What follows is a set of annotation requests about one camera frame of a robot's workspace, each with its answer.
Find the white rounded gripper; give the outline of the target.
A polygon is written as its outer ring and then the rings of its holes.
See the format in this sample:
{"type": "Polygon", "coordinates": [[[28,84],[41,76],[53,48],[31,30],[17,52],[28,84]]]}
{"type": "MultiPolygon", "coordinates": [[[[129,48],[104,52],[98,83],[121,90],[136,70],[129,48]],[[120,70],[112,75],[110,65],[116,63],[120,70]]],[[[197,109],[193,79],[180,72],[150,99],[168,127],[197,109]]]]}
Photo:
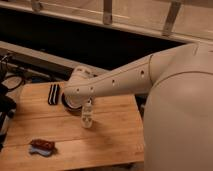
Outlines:
{"type": "Polygon", "coordinates": [[[90,68],[85,66],[77,66],[69,80],[64,85],[62,102],[63,105],[69,111],[77,111],[80,110],[83,104],[88,100],[87,97],[83,97],[79,95],[80,88],[79,83],[89,78],[93,78],[93,72],[90,68]]]}

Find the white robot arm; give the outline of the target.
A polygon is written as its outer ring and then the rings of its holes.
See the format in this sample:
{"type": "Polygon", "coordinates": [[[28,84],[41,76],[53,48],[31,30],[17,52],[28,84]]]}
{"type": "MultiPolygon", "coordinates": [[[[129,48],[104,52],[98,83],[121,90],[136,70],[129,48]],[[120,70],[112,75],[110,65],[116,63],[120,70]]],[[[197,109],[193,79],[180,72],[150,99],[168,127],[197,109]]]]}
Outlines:
{"type": "Polygon", "coordinates": [[[213,45],[191,43],[152,53],[94,77],[77,66],[64,85],[64,99],[71,109],[95,97],[148,93],[169,77],[186,73],[213,74],[213,45]]]}

